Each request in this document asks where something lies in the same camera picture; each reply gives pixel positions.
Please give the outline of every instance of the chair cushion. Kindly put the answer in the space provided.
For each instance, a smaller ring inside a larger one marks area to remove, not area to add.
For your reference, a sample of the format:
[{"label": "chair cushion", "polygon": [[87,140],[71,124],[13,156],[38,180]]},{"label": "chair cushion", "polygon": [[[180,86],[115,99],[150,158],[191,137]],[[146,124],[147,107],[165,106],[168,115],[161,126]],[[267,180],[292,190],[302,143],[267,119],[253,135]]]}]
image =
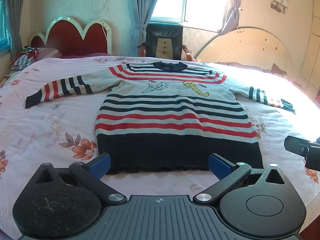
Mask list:
[{"label": "chair cushion", "polygon": [[181,60],[182,30],[179,24],[150,22],[147,26],[147,57]]}]

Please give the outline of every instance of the chair armrest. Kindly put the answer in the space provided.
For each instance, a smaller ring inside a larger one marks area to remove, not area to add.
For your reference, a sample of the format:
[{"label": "chair armrest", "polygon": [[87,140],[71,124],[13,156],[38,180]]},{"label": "chair armrest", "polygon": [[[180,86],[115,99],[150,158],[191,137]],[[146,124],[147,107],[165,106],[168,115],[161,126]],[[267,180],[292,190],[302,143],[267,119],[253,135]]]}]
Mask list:
[{"label": "chair armrest", "polygon": [[140,57],[146,57],[147,55],[147,46],[145,43],[142,43],[140,46]]},{"label": "chair armrest", "polygon": [[192,61],[192,55],[191,55],[190,51],[187,49],[187,47],[185,45],[182,45],[182,49],[184,50],[184,52],[187,55],[187,61]]}]

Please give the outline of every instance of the curtain tie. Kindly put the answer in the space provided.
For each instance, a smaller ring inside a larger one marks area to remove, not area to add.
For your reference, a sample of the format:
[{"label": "curtain tie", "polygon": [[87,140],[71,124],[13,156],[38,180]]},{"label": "curtain tie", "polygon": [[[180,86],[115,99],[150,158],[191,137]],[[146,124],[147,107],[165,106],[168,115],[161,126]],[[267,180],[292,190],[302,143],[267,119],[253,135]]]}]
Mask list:
[{"label": "curtain tie", "polygon": [[135,28],[147,28],[148,24],[136,23]]},{"label": "curtain tie", "polygon": [[10,35],[9,34],[9,38],[11,39],[11,42],[14,42],[20,38],[20,34],[17,34],[17,35]]}]

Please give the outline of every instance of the black leather chair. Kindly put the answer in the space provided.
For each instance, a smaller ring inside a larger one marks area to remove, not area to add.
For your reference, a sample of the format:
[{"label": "black leather chair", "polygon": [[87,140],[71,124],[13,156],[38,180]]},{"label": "black leather chair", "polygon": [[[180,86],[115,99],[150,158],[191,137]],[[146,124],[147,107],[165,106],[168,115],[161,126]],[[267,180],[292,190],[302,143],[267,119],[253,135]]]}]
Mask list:
[{"label": "black leather chair", "polygon": [[190,51],[182,44],[183,27],[179,24],[150,22],[147,26],[147,42],[141,44],[140,57],[158,57],[181,60],[181,52],[192,61]]}]

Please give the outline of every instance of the curtain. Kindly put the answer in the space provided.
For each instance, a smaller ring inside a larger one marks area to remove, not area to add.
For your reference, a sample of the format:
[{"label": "curtain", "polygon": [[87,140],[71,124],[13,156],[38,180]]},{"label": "curtain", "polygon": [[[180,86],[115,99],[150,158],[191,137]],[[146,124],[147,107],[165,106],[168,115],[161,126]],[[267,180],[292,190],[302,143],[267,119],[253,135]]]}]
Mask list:
[{"label": "curtain", "polygon": [[220,35],[226,34],[238,27],[239,24],[239,6],[241,0],[230,0],[231,9],[228,10],[226,15],[226,22],[221,30]]},{"label": "curtain", "polygon": [[20,30],[20,19],[23,0],[3,0],[4,18],[9,31],[11,59],[13,60],[22,49]]},{"label": "curtain", "polygon": [[[4,14],[3,14],[3,1],[0,1],[0,22],[4,22]],[[6,37],[7,36],[7,28],[5,27],[5,24],[3,24],[0,27],[0,37]]]},{"label": "curtain", "polygon": [[139,46],[141,43],[146,42],[146,28],[156,6],[156,2],[157,0],[132,0],[133,16],[136,25],[131,38],[130,57],[137,57],[139,55]]}]

